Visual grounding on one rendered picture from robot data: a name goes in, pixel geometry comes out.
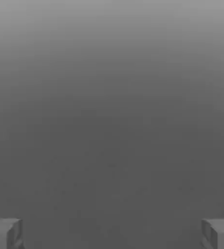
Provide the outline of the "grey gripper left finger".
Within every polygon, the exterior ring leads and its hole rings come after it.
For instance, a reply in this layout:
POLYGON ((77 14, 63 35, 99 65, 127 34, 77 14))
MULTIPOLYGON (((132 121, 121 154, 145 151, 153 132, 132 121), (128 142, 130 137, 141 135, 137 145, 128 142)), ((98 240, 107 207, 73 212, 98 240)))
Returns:
POLYGON ((22 219, 0 218, 0 249, 24 249, 22 219))

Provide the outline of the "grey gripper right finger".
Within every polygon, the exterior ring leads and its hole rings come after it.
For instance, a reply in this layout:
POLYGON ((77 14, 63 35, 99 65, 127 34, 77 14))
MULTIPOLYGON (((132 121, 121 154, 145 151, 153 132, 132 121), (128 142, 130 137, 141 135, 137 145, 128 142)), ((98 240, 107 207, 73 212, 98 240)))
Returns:
POLYGON ((224 219, 201 221, 202 249, 224 249, 224 219))

